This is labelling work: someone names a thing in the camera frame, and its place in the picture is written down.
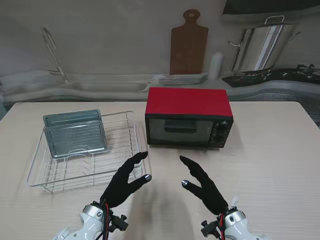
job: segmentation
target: oven glass window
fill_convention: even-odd
[[[151,144],[208,144],[212,120],[149,119]]]

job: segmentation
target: wooden table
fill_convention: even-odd
[[[249,230],[272,239],[320,236],[320,131],[295,102],[232,102],[234,124],[220,150],[149,147],[145,102],[17,103],[0,121],[0,234],[4,240],[50,240],[65,227],[80,227],[86,204],[105,186],[48,193],[26,184],[43,127],[43,115],[100,109],[133,109],[153,179],[114,209],[128,216],[125,232],[109,239],[204,240],[203,220],[214,220],[203,203],[181,187],[197,181],[179,155],[197,161],[230,203],[249,220]]]

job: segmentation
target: wooden cutting board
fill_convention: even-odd
[[[199,26],[200,12],[184,12],[185,23],[171,31],[170,74],[200,74],[204,63],[208,28]]]

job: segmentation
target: wire dish rack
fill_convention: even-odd
[[[27,176],[27,185],[53,193],[56,190],[109,182],[128,158],[142,151],[141,141],[133,111],[104,114],[101,118],[107,141],[107,150],[102,152],[73,154],[79,152],[79,149],[74,149],[66,157],[53,158],[42,130]],[[134,166],[129,182],[144,174],[146,167],[142,160]]]

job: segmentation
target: cable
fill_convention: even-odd
[[[224,214],[222,213],[220,216],[220,226],[221,226],[220,232],[221,232],[222,240],[225,240],[225,231],[223,230],[223,224],[224,224]]]
[[[108,240],[109,237],[109,206],[107,203],[105,203],[106,207],[106,237],[105,240]]]
[[[108,240],[109,237],[109,206],[105,203],[105,210],[103,211],[103,229],[102,232],[95,240],[99,240],[99,238],[103,235],[102,240]]]

